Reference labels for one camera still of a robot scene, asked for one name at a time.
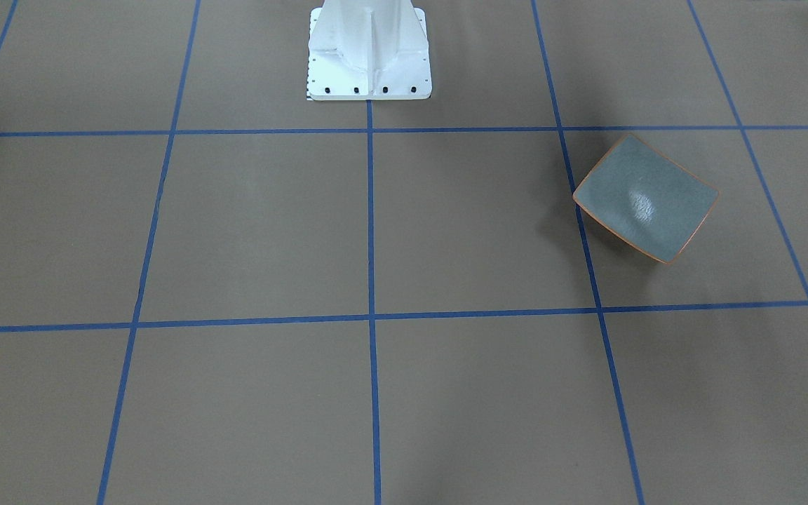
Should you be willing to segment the grey square plate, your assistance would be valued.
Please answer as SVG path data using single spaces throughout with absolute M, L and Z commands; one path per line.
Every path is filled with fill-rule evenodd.
M 671 264 L 712 213 L 720 191 L 629 133 L 600 157 L 572 198 L 613 236 Z

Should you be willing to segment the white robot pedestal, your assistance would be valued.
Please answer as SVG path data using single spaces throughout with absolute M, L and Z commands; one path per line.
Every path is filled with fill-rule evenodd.
M 410 1 L 325 1 L 310 12 L 309 100 L 427 100 L 426 13 Z

